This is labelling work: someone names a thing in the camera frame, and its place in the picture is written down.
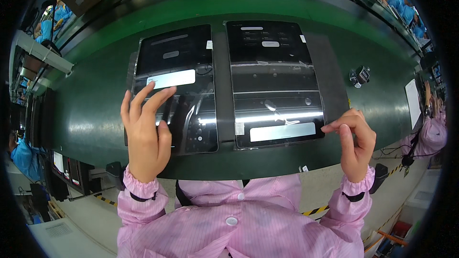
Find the gray floor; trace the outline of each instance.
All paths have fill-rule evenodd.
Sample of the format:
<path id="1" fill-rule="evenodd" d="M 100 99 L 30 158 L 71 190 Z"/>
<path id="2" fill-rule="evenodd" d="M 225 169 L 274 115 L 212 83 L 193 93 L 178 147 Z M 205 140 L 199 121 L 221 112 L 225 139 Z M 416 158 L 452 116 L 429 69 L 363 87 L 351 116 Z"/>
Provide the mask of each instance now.
<path id="1" fill-rule="evenodd" d="M 381 151 L 376 151 L 373 158 L 379 158 Z M 389 156 L 382 156 L 381 159 L 372 160 L 370 165 L 375 166 L 377 162 L 386 165 L 389 172 L 395 169 L 400 163 L 400 150 L 396 150 Z M 365 217 L 365 226 L 362 229 L 362 239 L 369 237 L 374 231 L 383 226 L 405 202 L 409 194 L 417 185 L 422 174 L 427 169 L 428 160 L 416 160 L 410 167 L 410 172 L 404 177 L 404 171 L 394 172 L 382 184 L 379 190 L 371 196 L 373 204 L 370 212 Z M 302 197 L 300 212 L 306 212 L 315 208 L 326 206 L 331 193 L 340 186 L 343 172 L 341 165 L 317 169 L 306 173 L 301 173 Z M 166 212 L 174 210 L 175 180 L 159 180 L 169 194 L 169 204 Z M 117 201 L 118 191 L 110 189 L 103 192 L 103 197 Z M 107 204 L 95 197 L 79 199 L 73 202 L 65 201 L 60 203 L 60 207 L 92 239 L 100 243 L 103 247 L 116 253 L 116 235 L 121 221 L 117 215 L 116 207 Z M 310 215 L 316 219 L 324 215 L 326 211 Z M 382 231 L 389 231 L 393 224 L 393 217 Z"/>

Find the blue uniform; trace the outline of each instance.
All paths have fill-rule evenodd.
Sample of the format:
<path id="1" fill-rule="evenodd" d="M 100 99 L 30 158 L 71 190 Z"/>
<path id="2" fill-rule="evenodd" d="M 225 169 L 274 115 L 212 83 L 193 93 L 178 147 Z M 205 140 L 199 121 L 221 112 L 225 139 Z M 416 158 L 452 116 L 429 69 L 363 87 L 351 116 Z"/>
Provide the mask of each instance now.
<path id="1" fill-rule="evenodd" d="M 11 152 L 11 159 L 14 164 L 32 181 L 41 180 L 42 175 L 38 167 L 37 154 L 44 152 L 43 148 L 28 146 L 22 139 L 19 139 L 18 142 L 17 147 Z"/>
<path id="2" fill-rule="evenodd" d="M 45 40 L 51 40 L 51 20 L 45 20 L 41 22 L 41 35 L 38 36 L 35 41 L 42 43 Z"/>
<path id="3" fill-rule="evenodd" d="M 415 28 L 413 28 L 413 33 L 418 38 L 423 38 L 425 32 L 426 32 L 426 28 L 425 27 L 416 26 Z"/>
<path id="4" fill-rule="evenodd" d="M 387 0 L 387 3 L 397 10 L 406 25 L 411 23 L 415 16 L 415 11 L 405 4 L 405 0 Z"/>
<path id="5" fill-rule="evenodd" d="M 54 20 L 59 21 L 60 19 L 63 19 L 62 25 L 64 25 L 72 14 L 73 12 L 68 6 L 59 5 L 54 12 Z"/>

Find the black cuff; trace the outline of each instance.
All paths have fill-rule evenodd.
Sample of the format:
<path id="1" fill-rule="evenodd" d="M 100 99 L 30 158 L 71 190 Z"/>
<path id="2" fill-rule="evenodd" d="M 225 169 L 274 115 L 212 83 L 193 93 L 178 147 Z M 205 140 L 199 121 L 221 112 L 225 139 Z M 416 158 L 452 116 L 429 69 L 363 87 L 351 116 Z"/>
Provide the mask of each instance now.
<path id="1" fill-rule="evenodd" d="M 358 202 L 364 198 L 365 192 L 360 192 L 358 195 L 349 196 L 346 193 L 342 192 L 342 195 L 345 195 L 350 202 Z"/>
<path id="2" fill-rule="evenodd" d="M 150 199 L 151 200 L 156 200 L 156 192 L 155 192 L 155 194 L 153 195 L 152 198 L 140 198 L 140 197 L 137 197 L 134 194 L 132 194 L 132 192 L 129 192 L 129 193 L 131 194 L 132 199 L 134 199 L 136 201 L 145 202 L 145 201 L 150 200 Z"/>

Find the finger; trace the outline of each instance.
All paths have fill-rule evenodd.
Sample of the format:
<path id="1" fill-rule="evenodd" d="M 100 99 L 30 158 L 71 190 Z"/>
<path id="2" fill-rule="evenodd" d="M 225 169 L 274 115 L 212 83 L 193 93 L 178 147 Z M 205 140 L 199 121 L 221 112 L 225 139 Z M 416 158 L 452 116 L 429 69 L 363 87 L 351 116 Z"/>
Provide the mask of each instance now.
<path id="1" fill-rule="evenodd" d="M 168 124 L 161 120 L 158 125 L 158 161 L 169 162 L 171 157 L 172 134 Z"/>
<path id="2" fill-rule="evenodd" d="M 129 117 L 132 122 L 136 122 L 141 117 L 141 106 L 146 96 L 155 88 L 155 82 L 151 81 L 146 85 L 140 92 L 135 95 L 135 98 L 131 102 L 131 109 L 129 111 Z"/>
<path id="3" fill-rule="evenodd" d="M 344 117 L 344 116 L 356 116 L 356 115 L 361 117 L 364 120 L 364 122 L 366 123 L 366 120 L 365 120 L 365 117 L 364 117 L 364 113 L 361 110 L 356 110 L 353 107 L 350 108 L 348 111 L 346 111 L 341 117 Z M 325 125 L 325 126 L 323 126 L 321 128 L 324 133 L 329 133 L 329 132 L 331 132 L 333 130 L 336 130 L 336 128 L 327 127 L 328 125 Z"/>
<path id="4" fill-rule="evenodd" d="M 131 98 L 131 92 L 129 90 L 124 94 L 123 102 L 121 103 L 121 120 L 126 127 L 129 123 L 129 99 Z"/>
<path id="5" fill-rule="evenodd" d="M 376 133 L 358 115 L 343 116 L 329 124 L 333 129 L 339 129 L 342 124 L 347 124 L 357 136 L 358 144 L 363 149 L 375 147 Z"/>
<path id="6" fill-rule="evenodd" d="M 176 90 L 177 90 L 177 87 L 174 86 L 174 87 L 170 87 L 167 89 L 163 89 L 159 91 L 158 93 L 154 94 L 150 99 L 148 99 L 148 101 L 142 107 L 142 111 L 155 115 L 159 106 L 164 104 L 164 102 L 167 99 L 169 99 L 169 97 L 172 96 Z"/>
<path id="7" fill-rule="evenodd" d="M 341 140 L 341 157 L 346 162 L 355 161 L 354 140 L 352 138 L 351 129 L 347 124 L 342 124 L 339 129 Z"/>

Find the green workbench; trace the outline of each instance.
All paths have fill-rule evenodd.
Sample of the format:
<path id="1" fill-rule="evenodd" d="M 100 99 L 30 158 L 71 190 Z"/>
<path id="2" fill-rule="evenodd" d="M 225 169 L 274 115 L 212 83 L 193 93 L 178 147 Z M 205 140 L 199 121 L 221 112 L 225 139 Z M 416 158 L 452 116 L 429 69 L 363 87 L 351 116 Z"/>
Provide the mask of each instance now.
<path id="1" fill-rule="evenodd" d="M 376 149 L 410 133 L 404 86 L 414 78 L 417 62 L 366 21 L 313 0 L 168 0 L 112 22 L 64 56 L 76 65 L 70 76 L 61 75 L 51 85 L 57 93 L 54 150 L 97 167 L 114 161 L 127 164 L 119 111 L 129 56 L 137 51 L 139 39 L 199 24 L 211 24 L 216 34 L 225 32 L 225 20 L 290 21 L 298 23 L 303 33 L 328 36 L 351 107 L 361 109 L 377 133 Z M 356 89 L 348 72 L 361 65 L 371 68 L 370 82 Z M 296 173 L 304 165 L 309 170 L 323 168 L 339 163 L 341 156 L 335 134 L 294 146 L 233 148 L 232 143 L 221 143 L 215 153 L 171 158 L 159 176 L 251 179 Z"/>

